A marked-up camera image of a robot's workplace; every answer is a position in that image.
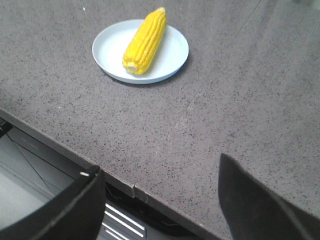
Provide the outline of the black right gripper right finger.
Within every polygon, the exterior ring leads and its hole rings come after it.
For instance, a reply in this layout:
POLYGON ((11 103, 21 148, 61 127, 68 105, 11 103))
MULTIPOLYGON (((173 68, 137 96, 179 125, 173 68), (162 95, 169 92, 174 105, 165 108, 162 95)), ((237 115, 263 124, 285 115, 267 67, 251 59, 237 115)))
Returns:
POLYGON ((221 154, 218 198, 234 240, 318 240, 319 218, 298 208, 221 154))

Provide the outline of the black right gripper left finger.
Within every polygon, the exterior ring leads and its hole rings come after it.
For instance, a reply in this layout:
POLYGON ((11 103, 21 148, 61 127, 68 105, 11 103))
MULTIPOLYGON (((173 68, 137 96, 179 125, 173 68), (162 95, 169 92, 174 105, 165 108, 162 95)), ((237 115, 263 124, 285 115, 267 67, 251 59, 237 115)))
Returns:
POLYGON ((105 214, 105 176, 94 165, 44 206, 2 229, 2 240, 95 240, 105 214))

